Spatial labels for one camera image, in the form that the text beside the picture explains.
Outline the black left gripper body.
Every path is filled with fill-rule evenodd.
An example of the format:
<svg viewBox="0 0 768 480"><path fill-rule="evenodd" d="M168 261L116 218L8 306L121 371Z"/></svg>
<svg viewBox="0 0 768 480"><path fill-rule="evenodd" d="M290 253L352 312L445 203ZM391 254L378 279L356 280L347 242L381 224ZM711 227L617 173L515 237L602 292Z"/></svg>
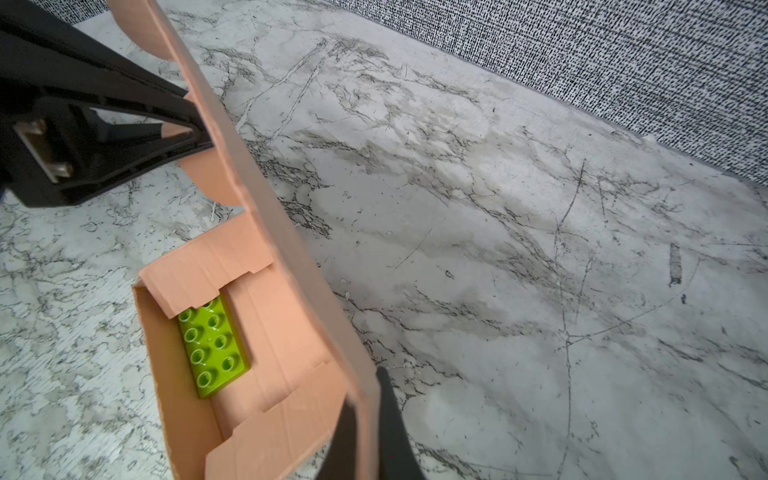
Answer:
<svg viewBox="0 0 768 480"><path fill-rule="evenodd" d="M96 196L96 96L1 80L1 190L32 208Z"/></svg>

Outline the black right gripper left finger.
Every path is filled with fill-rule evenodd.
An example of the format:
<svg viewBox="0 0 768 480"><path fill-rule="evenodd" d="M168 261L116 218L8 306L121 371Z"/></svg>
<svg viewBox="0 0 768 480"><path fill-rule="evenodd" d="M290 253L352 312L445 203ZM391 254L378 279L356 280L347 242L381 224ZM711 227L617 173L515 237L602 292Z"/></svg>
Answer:
<svg viewBox="0 0 768 480"><path fill-rule="evenodd" d="M316 480L354 480L357 418L348 400L342 405L336 428Z"/></svg>

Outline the small green tag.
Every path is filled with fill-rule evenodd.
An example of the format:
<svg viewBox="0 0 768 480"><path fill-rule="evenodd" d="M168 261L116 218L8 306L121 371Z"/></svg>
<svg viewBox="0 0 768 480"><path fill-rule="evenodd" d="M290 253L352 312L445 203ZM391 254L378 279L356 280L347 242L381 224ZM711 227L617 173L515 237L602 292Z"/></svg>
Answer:
<svg viewBox="0 0 768 480"><path fill-rule="evenodd" d="M223 295L177 316L198 396L211 397L250 369L235 316Z"/></svg>

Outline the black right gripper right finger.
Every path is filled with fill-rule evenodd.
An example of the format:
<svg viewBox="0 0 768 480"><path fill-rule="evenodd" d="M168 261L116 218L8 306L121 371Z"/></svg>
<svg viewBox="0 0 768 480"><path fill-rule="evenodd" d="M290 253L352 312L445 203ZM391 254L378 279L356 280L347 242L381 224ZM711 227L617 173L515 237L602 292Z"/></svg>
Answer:
<svg viewBox="0 0 768 480"><path fill-rule="evenodd" d="M381 387L379 478L384 480L425 480L411 448L387 369L378 367L376 377Z"/></svg>

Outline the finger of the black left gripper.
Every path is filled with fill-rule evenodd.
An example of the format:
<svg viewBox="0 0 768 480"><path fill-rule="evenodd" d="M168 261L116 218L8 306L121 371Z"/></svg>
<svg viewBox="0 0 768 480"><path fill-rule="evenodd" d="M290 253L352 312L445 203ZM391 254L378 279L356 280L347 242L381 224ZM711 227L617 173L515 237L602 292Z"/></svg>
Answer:
<svg viewBox="0 0 768 480"><path fill-rule="evenodd" d="M196 113L153 111L151 123L110 124L94 109L71 107L60 128L74 175L59 186L64 204L80 204L154 168L211 146Z"/></svg>
<svg viewBox="0 0 768 480"><path fill-rule="evenodd" d="M30 1L1 3L1 79L97 109L205 127L185 90Z"/></svg>

